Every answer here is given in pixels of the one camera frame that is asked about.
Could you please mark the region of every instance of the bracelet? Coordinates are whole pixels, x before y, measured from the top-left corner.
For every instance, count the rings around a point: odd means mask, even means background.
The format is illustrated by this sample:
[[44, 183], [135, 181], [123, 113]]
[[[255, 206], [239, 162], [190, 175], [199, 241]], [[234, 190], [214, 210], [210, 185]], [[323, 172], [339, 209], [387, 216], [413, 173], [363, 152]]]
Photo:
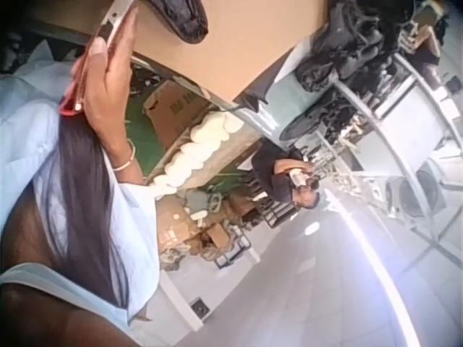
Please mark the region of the bracelet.
[[135, 145], [133, 144], [132, 140], [131, 139], [127, 139], [127, 142], [132, 146], [132, 154], [130, 155], [130, 159], [129, 161], [127, 161], [124, 165], [118, 167], [118, 168], [113, 168], [113, 171], [114, 172], [117, 172], [117, 171], [122, 171], [124, 170], [125, 168], [129, 167], [130, 164], [133, 162], [133, 160], [135, 159]]

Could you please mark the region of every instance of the white tile floor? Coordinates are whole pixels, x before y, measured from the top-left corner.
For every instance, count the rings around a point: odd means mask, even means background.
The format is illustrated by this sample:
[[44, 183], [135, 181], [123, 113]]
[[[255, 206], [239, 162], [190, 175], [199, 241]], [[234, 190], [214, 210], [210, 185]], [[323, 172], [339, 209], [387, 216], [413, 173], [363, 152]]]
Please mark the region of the white tile floor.
[[[461, 338], [462, 273], [420, 238], [384, 218], [394, 244], [375, 215], [351, 197], [352, 212], [396, 282], [423, 346], [457, 347]], [[318, 221], [321, 228], [306, 236]], [[394, 311], [341, 216], [305, 213], [284, 226], [247, 277], [178, 347], [390, 347], [405, 346]]]

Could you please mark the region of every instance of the black shirt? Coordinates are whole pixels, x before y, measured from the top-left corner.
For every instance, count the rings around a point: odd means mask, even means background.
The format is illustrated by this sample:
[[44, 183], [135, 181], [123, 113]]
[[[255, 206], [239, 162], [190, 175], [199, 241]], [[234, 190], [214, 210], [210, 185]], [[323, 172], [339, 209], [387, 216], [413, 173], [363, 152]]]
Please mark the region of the black shirt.
[[433, 52], [430, 51], [428, 45], [423, 44], [418, 47], [415, 54], [407, 54], [407, 60], [415, 70], [422, 74], [426, 64], [438, 66], [441, 58], [434, 55]]
[[252, 157], [252, 168], [262, 189], [278, 202], [292, 202], [292, 180], [286, 173], [273, 173], [277, 160], [290, 157], [287, 152], [270, 140], [265, 140]]

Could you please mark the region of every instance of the fingernail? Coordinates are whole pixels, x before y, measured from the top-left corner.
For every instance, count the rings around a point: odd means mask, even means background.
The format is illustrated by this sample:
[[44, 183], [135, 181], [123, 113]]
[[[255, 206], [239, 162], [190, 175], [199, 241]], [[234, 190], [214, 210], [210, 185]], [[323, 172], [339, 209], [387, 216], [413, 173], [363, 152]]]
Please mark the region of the fingernail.
[[103, 38], [95, 38], [88, 52], [91, 56], [94, 54], [103, 53], [106, 49], [106, 42]]

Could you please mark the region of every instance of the light blue fabric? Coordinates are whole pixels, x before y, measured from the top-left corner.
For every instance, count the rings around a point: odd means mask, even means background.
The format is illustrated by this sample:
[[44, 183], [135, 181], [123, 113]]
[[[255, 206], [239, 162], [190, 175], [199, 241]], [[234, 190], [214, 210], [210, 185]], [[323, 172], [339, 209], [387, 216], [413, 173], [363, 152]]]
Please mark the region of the light blue fabric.
[[[50, 195], [51, 222], [56, 227], [54, 236], [64, 251], [67, 248], [67, 232], [61, 206], [59, 167], [51, 165], [51, 161], [58, 155], [55, 151], [59, 131], [58, 102], [69, 84], [71, 65], [71, 62], [53, 61], [48, 45], [42, 43], [14, 76], [0, 77], [0, 237], [15, 202], [33, 180], [42, 218], [45, 197]], [[127, 327], [127, 320], [143, 308], [159, 281], [156, 194], [150, 187], [119, 184], [110, 163], [105, 159], [113, 192], [111, 237], [120, 253], [129, 286], [129, 306], [124, 312]], [[118, 285], [116, 268], [116, 264], [111, 264], [115, 286]], [[54, 288], [55, 291], [80, 297], [96, 308], [95, 313], [110, 322], [121, 320], [120, 309], [107, 309], [108, 303], [53, 270], [44, 270], [42, 265], [20, 265], [4, 275], [15, 280], [23, 278], [25, 285], [30, 280], [42, 284], [45, 280], [48, 289]]]
[[48, 293], [105, 318], [129, 335], [127, 311], [101, 300], [42, 264], [24, 263], [12, 267], [0, 275], [0, 286], [7, 283], [21, 284]]

